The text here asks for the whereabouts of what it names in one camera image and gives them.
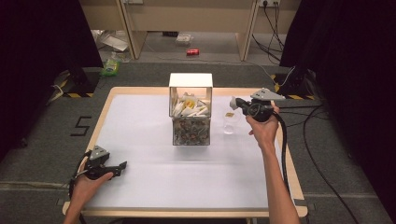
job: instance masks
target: green object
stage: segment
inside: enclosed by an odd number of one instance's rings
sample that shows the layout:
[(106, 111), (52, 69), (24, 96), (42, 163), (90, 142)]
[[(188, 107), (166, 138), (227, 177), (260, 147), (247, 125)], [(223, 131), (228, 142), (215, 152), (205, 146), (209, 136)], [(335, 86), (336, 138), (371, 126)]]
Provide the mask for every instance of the green object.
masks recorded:
[(120, 62), (114, 59), (107, 59), (105, 67), (100, 72), (101, 76), (114, 77), (119, 72)]

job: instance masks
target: power outlet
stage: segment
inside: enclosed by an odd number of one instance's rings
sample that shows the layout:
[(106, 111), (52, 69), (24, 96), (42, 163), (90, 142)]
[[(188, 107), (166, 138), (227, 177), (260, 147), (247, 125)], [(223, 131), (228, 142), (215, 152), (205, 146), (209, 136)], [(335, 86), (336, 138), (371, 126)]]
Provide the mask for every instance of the power outlet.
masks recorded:
[(280, 0), (259, 0), (259, 6), (264, 7), (264, 1), (267, 1), (267, 7), (276, 7), (280, 5)]

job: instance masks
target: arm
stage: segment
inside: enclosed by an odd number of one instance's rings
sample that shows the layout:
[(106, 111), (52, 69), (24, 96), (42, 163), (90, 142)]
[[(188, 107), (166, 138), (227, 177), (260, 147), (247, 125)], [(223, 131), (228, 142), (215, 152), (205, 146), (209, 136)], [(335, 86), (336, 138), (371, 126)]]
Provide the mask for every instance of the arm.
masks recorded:
[[(279, 108), (274, 106), (274, 109), (278, 113)], [(271, 116), (271, 118), (262, 123), (256, 121), (251, 116), (247, 116), (246, 119), (252, 128), (249, 134), (254, 135), (262, 150), (270, 222), (272, 224), (300, 223), (297, 210), (283, 182), (276, 157), (275, 138), (278, 128), (277, 119)]]
[(79, 214), (84, 205), (93, 197), (96, 191), (107, 180), (113, 176), (113, 173), (107, 173), (96, 180), (91, 180), (85, 175), (78, 177), (70, 200), (69, 208), (66, 211), (64, 224), (78, 223)]

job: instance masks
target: right hand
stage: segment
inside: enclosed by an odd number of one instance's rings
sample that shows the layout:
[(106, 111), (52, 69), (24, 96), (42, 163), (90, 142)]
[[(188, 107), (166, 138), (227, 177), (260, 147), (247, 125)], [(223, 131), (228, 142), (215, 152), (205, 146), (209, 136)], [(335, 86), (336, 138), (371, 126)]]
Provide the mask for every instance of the right hand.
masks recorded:
[[(279, 113), (279, 107), (273, 105), (274, 111)], [(262, 152), (269, 153), (271, 148), (274, 148), (276, 131), (278, 128), (278, 120), (275, 116), (271, 116), (265, 122), (258, 122), (251, 116), (246, 116), (247, 123), (251, 126), (249, 135), (254, 135)]]

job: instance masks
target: clear plastic box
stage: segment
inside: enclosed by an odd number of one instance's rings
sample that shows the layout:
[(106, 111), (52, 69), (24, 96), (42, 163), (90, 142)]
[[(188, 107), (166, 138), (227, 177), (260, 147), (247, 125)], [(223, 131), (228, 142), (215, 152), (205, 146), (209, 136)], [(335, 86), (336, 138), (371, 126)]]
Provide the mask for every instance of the clear plastic box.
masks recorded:
[(213, 81), (210, 73), (172, 73), (169, 80), (169, 117), (173, 145), (210, 145)]

